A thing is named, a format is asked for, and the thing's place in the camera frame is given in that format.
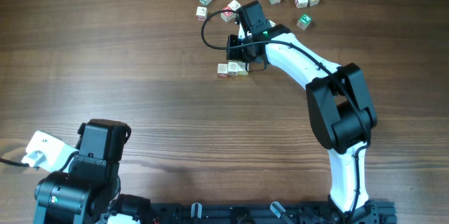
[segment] wood grain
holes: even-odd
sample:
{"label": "wood grain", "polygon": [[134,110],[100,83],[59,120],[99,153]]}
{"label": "wood grain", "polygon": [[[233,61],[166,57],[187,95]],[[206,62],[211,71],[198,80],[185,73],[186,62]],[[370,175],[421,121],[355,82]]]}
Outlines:
{"label": "wood grain", "polygon": [[[209,13],[231,0],[213,0]],[[253,0],[239,0],[241,4]],[[365,74],[379,123],[366,159],[373,199],[400,223],[449,219],[448,0],[322,0],[269,5],[324,58]],[[305,92],[274,67],[218,79],[198,0],[0,0],[0,156],[20,160],[40,129],[74,145],[91,118],[128,123],[122,191],[153,202],[326,200],[327,152]],[[306,13],[313,25],[295,26]],[[224,45],[232,23],[213,19]],[[47,173],[0,164],[0,223],[31,223]]]}

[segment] black cable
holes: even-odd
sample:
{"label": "black cable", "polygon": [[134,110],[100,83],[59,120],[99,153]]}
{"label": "black cable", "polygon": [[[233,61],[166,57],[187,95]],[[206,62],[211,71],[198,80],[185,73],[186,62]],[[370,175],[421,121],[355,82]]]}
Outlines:
{"label": "black cable", "polygon": [[3,158],[0,158],[0,162],[2,162],[4,164],[13,165],[13,166],[18,166],[18,167],[29,167],[29,164],[23,164],[20,162],[10,161],[10,160],[6,160]]}
{"label": "black cable", "polygon": [[[340,94],[342,94],[343,96],[346,97],[346,99],[348,100],[349,104],[351,105],[351,108],[354,111],[354,114],[356,115],[358,122],[362,128],[363,131],[363,135],[364,138],[366,140],[366,145],[360,147],[359,149],[356,150],[355,154],[354,154],[354,158],[356,160],[356,191],[355,191],[355,197],[354,197],[354,202],[353,202],[353,206],[352,206],[352,210],[349,213],[349,217],[348,220],[352,220],[352,217],[354,215],[357,203],[358,203],[358,195],[360,194],[360,171],[359,171],[359,165],[358,165],[358,154],[360,153],[360,151],[362,150],[366,150],[367,148],[370,147],[371,145],[371,134],[370,132],[367,130],[365,123],[363,123],[362,117],[360,115],[360,112],[358,111],[356,105],[354,104],[354,101],[352,100],[352,98],[349,96],[349,94],[346,91],[346,88],[342,85],[342,83],[340,81],[338,81],[335,76],[333,75],[332,72],[330,72],[321,62],[317,61],[314,57],[312,57],[310,54],[308,54],[306,51],[304,51],[303,49],[299,48],[298,46],[292,44],[292,43],[288,43],[285,41],[273,41],[273,40],[269,40],[269,41],[255,41],[255,42],[251,42],[249,44],[242,44],[242,45],[238,45],[238,46],[233,46],[233,47],[219,47],[219,46],[214,46],[209,44],[206,39],[204,38],[204,27],[206,26],[207,22],[215,15],[220,14],[220,13],[228,13],[228,12],[232,12],[236,14],[236,11],[234,10],[221,10],[221,11],[216,11],[214,13],[212,13],[210,16],[208,16],[206,18],[206,20],[204,20],[203,26],[201,27],[201,38],[203,39],[203,42],[206,46],[208,46],[209,48],[213,48],[213,49],[217,49],[217,50],[232,50],[232,49],[242,49],[245,48],[247,46],[254,46],[254,45],[262,45],[262,44],[281,44],[281,45],[285,45],[291,48],[296,49],[297,51],[301,52],[303,55],[305,55],[306,57],[308,57],[308,59],[310,59],[313,63],[315,63],[316,65],[318,65],[318,67],[320,69],[322,69],[325,73],[328,74],[329,79],[337,86],[338,91],[340,92]],[[236,18],[238,19],[238,22],[241,23],[241,19],[240,19],[240,15],[236,14],[235,15]]]}
{"label": "black cable", "polygon": [[70,163],[70,161],[72,160],[72,158],[73,158],[76,154],[78,154],[78,153],[79,153],[79,151],[72,152],[72,153],[70,154],[70,156],[67,158],[67,160],[65,161],[65,164],[62,165],[62,168],[59,169],[58,171],[63,172],[63,171],[65,170],[65,168],[67,168],[67,165],[69,165],[69,163]]}

